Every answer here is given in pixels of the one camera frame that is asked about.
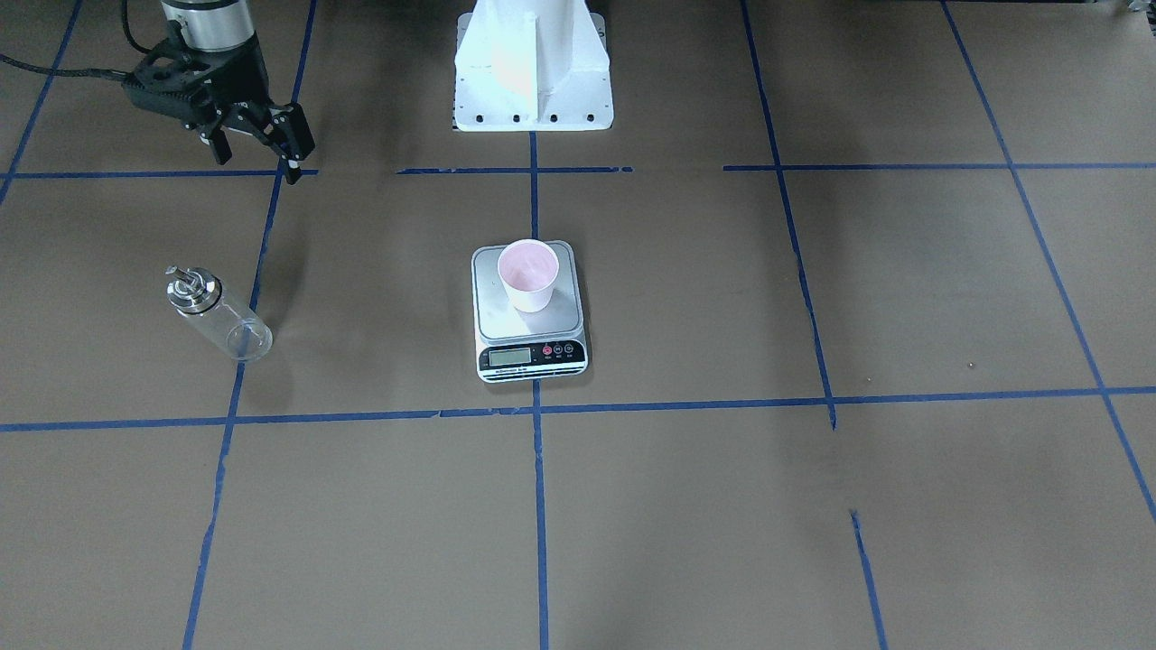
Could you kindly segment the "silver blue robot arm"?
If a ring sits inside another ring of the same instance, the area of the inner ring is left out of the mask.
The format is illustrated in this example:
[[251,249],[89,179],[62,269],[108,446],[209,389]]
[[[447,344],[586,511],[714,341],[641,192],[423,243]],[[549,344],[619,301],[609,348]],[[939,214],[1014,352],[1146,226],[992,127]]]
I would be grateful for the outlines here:
[[173,44],[207,69],[191,91],[207,99],[207,119],[194,130],[218,164],[232,152],[228,132],[253,136],[277,156],[277,169],[290,185],[301,180],[301,165],[314,152],[314,136],[304,108],[272,98],[264,50],[247,1],[164,1],[162,9]]

